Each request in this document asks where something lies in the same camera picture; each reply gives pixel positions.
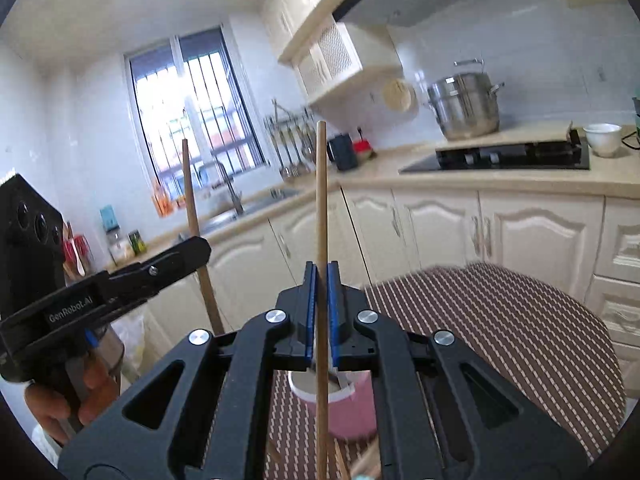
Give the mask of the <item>person's left hand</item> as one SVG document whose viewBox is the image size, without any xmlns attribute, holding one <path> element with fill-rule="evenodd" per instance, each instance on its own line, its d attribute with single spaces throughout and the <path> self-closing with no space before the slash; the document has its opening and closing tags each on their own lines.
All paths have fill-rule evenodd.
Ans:
<svg viewBox="0 0 640 480">
<path fill-rule="evenodd" d="M 96 356 L 87 356 L 82 380 L 88 396 L 80 404 L 77 416 L 82 426 L 90 425 L 119 397 L 120 389 L 116 380 L 108 374 L 103 361 Z M 43 431 L 58 444 L 64 446 L 70 440 L 61 422 L 68 419 L 72 409 L 62 394 L 39 384 L 29 385 L 24 393 L 29 411 Z"/>
</svg>

